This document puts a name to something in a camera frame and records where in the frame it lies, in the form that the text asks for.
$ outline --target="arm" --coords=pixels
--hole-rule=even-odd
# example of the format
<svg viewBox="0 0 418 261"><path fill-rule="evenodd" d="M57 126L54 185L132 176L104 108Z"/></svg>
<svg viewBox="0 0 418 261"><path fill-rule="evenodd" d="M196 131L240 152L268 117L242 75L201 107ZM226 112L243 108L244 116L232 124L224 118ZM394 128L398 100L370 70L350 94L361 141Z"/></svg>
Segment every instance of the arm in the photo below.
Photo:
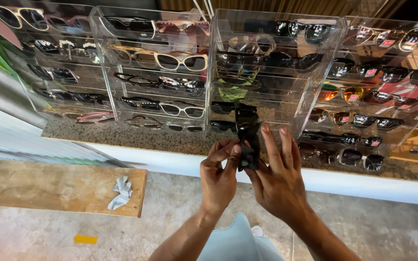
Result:
<svg viewBox="0 0 418 261"><path fill-rule="evenodd" d="M278 151L267 125L261 128L269 166L246 170L257 202L293 229L321 261L359 261L360 258L336 237L307 203L301 177L301 158L287 128L280 130L282 149Z"/></svg>
<svg viewBox="0 0 418 261"><path fill-rule="evenodd" d="M181 228L162 243L149 261L195 261L235 196L236 167L241 146L236 140L215 143L200 165L202 204ZM221 162L228 158L225 169Z"/></svg>

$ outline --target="clear acrylic display case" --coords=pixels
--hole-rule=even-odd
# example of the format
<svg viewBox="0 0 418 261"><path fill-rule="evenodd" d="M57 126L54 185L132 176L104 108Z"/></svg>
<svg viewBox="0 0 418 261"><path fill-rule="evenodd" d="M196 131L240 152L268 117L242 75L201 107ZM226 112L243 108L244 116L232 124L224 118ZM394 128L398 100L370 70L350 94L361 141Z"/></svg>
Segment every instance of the clear acrylic display case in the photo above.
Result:
<svg viewBox="0 0 418 261"><path fill-rule="evenodd" d="M0 1L0 19L23 49L6 40L3 46L34 109L46 117L113 112L89 21L93 8Z"/></svg>
<svg viewBox="0 0 418 261"><path fill-rule="evenodd" d="M311 30L312 25L322 25L327 32L321 41L309 44L305 30L297 37L277 36L277 20L298 22ZM218 9L211 23L206 107L212 108L218 102L256 106L260 121L269 123L276 131L288 127L297 138L343 32L344 23L338 17ZM292 58L290 66L269 60L275 59L280 52ZM258 54L260 62L253 66L244 58L247 53ZM232 55L232 60L224 55ZM311 59L313 65L301 67L300 62L307 57L314 57ZM230 82L233 78L245 81L236 84ZM234 122L234 113L234 110L228 114L209 111L206 124L210 126L213 120Z"/></svg>
<svg viewBox="0 0 418 261"><path fill-rule="evenodd" d="M328 117L307 121L305 129L359 135L359 148L369 137L382 139L375 147L398 147L418 125L418 22L349 16L345 21L345 37L314 105ZM340 112L349 116L347 122L342 117L337 123ZM351 124L363 119L376 120L366 128Z"/></svg>
<svg viewBox="0 0 418 261"><path fill-rule="evenodd" d="M122 17L147 19L157 29L141 34L132 27L118 26L117 20ZM134 131L159 130L203 137L208 18L195 12L98 6L90 19L118 124ZM166 33L164 23L180 25L179 31ZM194 23L206 25L206 30L197 27L196 32L188 33L183 30L186 26L181 26ZM177 84L175 81L178 87L163 85Z"/></svg>

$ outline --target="yellow arrow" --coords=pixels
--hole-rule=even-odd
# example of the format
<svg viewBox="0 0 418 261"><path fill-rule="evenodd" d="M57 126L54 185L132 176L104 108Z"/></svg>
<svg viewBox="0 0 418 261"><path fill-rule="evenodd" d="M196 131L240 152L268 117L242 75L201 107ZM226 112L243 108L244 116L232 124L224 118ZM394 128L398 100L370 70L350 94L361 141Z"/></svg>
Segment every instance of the yellow arrow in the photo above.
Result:
<svg viewBox="0 0 418 261"><path fill-rule="evenodd" d="M73 241L76 244L78 244L78 243L85 243L85 244L96 245L97 237L96 236L80 235L80 233L78 233L73 238Z"/></svg>

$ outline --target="granite countertop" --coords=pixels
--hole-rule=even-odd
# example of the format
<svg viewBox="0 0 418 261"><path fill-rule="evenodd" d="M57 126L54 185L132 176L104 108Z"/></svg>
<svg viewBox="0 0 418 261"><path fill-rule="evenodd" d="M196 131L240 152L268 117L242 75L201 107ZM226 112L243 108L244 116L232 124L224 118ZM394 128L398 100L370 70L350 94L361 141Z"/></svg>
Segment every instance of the granite countertop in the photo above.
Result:
<svg viewBox="0 0 418 261"><path fill-rule="evenodd" d="M131 130L122 128L116 123L81 125L75 124L73 121L58 119L50 120L41 136L81 143L95 143L196 156L206 156L212 144L218 140L226 138L237 139L237 136L230 131L227 133L210 132L205 137L202 133L197 135L193 133L179 134L163 130ZM261 148L261 158L266 160L266 157L265 148ZM337 162L325 166L318 162L317 157L308 161L303 160L302 166L309 169L418 181L418 163L390 158L385 159L384 165L379 171L368 171L361 165L358 167L345 166Z"/></svg>

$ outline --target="hand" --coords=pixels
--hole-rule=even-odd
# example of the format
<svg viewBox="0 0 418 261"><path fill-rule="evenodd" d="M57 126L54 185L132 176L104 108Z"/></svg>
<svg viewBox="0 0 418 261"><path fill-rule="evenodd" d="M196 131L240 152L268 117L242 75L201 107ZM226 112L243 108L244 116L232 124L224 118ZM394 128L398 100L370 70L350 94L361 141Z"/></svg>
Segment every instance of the hand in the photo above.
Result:
<svg viewBox="0 0 418 261"><path fill-rule="evenodd" d="M291 228L301 225L310 214L314 215L314 211L306 200L298 145L289 130L282 128L282 150L279 152L269 127L263 125L261 132L269 155L269 166L260 161L259 170L245 170L253 183L256 201Z"/></svg>
<svg viewBox="0 0 418 261"><path fill-rule="evenodd" d="M222 215L235 196L235 174L241 153L239 143L231 139L216 142L209 151L209 156L200 164L201 208L212 215ZM222 161L227 158L227 165L223 169Z"/></svg>

